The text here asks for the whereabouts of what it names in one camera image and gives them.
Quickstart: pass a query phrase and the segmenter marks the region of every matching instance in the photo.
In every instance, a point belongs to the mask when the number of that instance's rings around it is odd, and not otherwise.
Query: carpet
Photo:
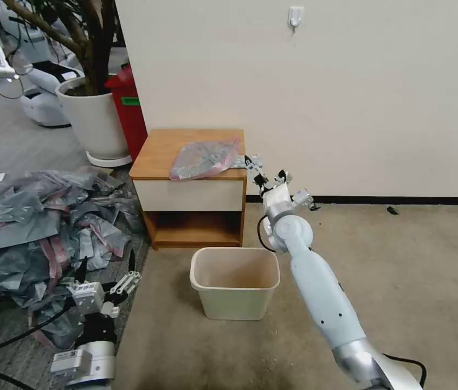
[[[426,389],[458,389],[458,206],[323,205],[303,210],[371,343],[428,368]],[[260,205],[244,245],[257,247]],[[261,321],[214,321],[189,283],[194,250],[150,251],[117,355],[115,390],[355,389],[318,333],[279,255]],[[415,377],[418,368],[408,367]]]

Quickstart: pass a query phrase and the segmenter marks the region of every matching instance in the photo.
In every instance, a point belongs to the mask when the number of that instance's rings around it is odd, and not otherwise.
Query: wooden nightstand
[[[236,135],[241,140],[240,154],[245,154],[241,129],[154,129],[149,133],[130,176],[154,249],[242,245],[245,169],[229,169],[204,179],[169,180],[184,145]]]

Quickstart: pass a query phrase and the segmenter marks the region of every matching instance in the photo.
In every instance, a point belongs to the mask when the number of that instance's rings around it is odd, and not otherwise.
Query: plant pot
[[[65,81],[55,90],[73,131],[86,149],[88,160],[101,167],[130,163],[131,156],[122,132],[111,93],[99,96],[68,96],[65,92],[84,84],[84,77]]]

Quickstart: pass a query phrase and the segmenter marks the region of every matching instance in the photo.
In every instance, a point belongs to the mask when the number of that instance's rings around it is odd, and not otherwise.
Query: nightstand drawer
[[[241,211],[243,180],[134,180],[144,211]]]

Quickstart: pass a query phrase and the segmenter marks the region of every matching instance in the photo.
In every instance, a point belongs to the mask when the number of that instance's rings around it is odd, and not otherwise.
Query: debris on floor
[[[61,283],[85,258],[88,271],[123,258],[131,236],[114,226],[116,219],[124,216],[132,232],[142,229],[138,201],[123,185],[95,167],[0,181],[0,296],[42,321],[60,309],[69,295]],[[78,333],[70,326],[76,321],[68,312],[43,332],[65,348]]]
[[[310,203],[310,211],[317,211],[321,208],[321,206],[319,206],[316,202],[312,202]]]
[[[398,211],[393,206],[389,206],[386,211],[391,215],[398,215]]]

